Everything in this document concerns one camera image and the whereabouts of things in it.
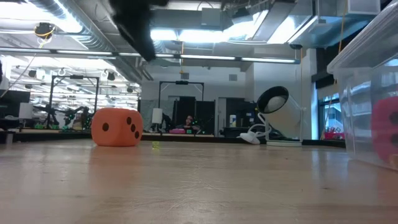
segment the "person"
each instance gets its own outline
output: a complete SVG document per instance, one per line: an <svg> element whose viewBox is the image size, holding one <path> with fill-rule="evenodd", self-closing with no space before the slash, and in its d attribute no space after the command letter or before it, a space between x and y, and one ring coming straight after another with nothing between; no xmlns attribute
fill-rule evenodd
<svg viewBox="0 0 398 224"><path fill-rule="evenodd" d="M187 118L186 118L186 120L185 120L185 124L178 125L176 128L183 128L183 129L190 129L190 128L192 128L192 129L194 129L194 130L199 130L200 127L197 126L197 125L192 125L192 121L193 121L193 117L190 116L190 115L188 115Z"/></svg>

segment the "lamp base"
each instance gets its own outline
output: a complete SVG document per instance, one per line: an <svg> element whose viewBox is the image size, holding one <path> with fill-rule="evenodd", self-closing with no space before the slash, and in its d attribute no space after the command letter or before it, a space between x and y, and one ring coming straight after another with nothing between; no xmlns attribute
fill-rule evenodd
<svg viewBox="0 0 398 224"><path fill-rule="evenodd" d="M267 141L267 146L278 146L278 147L301 147L301 142L292 141Z"/></svg>
<svg viewBox="0 0 398 224"><path fill-rule="evenodd" d="M252 131L248 133L241 133L240 137L250 144L260 144L260 140L256 137L256 134Z"/></svg>

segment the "die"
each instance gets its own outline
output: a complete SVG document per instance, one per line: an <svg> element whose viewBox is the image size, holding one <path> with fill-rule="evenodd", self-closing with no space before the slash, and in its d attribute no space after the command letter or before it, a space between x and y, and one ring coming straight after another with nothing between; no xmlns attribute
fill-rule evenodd
<svg viewBox="0 0 398 224"><path fill-rule="evenodd" d="M136 146L141 140L142 131L141 114L121 108L98 110L91 125L91 135L99 146Z"/></svg>

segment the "yellow wire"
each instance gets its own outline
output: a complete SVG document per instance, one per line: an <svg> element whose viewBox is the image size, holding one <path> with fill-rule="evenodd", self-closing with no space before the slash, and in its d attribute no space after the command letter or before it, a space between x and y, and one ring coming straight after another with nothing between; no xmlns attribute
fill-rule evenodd
<svg viewBox="0 0 398 224"><path fill-rule="evenodd" d="M39 49L41 49L41 48L46 44L47 38L49 37L49 35L50 35L54 30L55 30L55 29L52 29L52 31L51 31L50 33L48 33L48 34L45 36L44 41L43 41L43 42L40 44L40 46L39 46ZM36 55L37 55L37 54L34 54L32 60L29 62L29 64L28 64L27 67L25 68L25 70L24 70L24 71L19 75L19 77L15 80L15 82L12 83L12 84L8 87L8 89L7 89L6 91L4 91L4 93L2 93L2 95L0 96L0 99L3 98L4 95L5 95L5 94L6 94L6 93L19 81L19 79L25 74L25 72L28 70L28 68L29 68L30 65L32 64L33 60L36 58Z"/></svg>
<svg viewBox="0 0 398 224"><path fill-rule="evenodd" d="M50 34L52 34L52 33L54 32L54 30L55 30L55 26L54 26L53 29L52 29L50 32L48 32L48 33L46 33L46 34L38 34L38 33L36 33L36 28L37 28L37 27L35 27L35 29L34 29L34 32L35 32L36 36L39 36L39 37L46 37L46 39L47 39L47 36L50 35Z"/></svg>
<svg viewBox="0 0 398 224"><path fill-rule="evenodd" d="M346 4L344 6L344 14L343 14L343 20L341 21L341 32L340 32L340 43L338 45L338 54L339 55L341 53L341 48L343 45L343 37L344 37L344 24L345 24L345 19L346 19L346 14L348 11L348 0L346 0ZM337 84L337 80L335 79L335 81L333 82L333 86L335 86ZM325 131L326 131L326 122L329 119L329 111L330 111L330 107L331 107L331 101L333 99L333 95L330 96L330 101L329 101L329 107L328 107L328 112L326 114L326 119L325 122L323 123L323 130L322 130L322 134L321 134L321 140L324 140L325 138Z"/></svg>

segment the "green object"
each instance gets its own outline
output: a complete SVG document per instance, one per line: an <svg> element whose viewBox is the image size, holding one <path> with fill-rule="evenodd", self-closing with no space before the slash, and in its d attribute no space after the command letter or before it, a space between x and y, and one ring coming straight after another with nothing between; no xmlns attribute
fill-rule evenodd
<svg viewBox="0 0 398 224"><path fill-rule="evenodd" d="M44 129L44 125L42 124L36 124L35 129Z"/></svg>

